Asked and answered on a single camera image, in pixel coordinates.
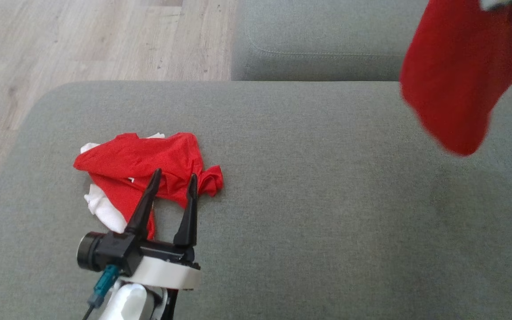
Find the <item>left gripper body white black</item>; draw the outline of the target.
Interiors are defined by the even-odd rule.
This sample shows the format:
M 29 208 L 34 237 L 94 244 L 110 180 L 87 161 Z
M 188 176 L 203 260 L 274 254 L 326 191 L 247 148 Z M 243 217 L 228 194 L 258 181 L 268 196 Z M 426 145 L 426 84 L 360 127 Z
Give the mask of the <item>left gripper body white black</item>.
M 178 247 L 167 242 L 145 241 L 140 265 L 126 282 L 173 290 L 193 290 L 201 282 L 200 265 L 195 263 L 193 247 Z

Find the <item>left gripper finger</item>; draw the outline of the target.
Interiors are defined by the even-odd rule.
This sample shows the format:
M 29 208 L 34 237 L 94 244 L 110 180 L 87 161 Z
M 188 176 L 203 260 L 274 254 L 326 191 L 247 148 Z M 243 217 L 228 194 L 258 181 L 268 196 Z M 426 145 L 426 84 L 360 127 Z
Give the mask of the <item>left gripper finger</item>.
M 186 195 L 187 206 L 180 227 L 173 237 L 173 244 L 177 247 L 191 248 L 197 245 L 198 227 L 198 178 L 195 173 L 191 175 Z
M 161 180 L 162 170 L 161 168 L 157 168 L 151 176 L 150 182 L 145 188 L 141 199 L 126 226 L 125 233 L 134 235 L 135 237 L 148 237 L 148 222 Z

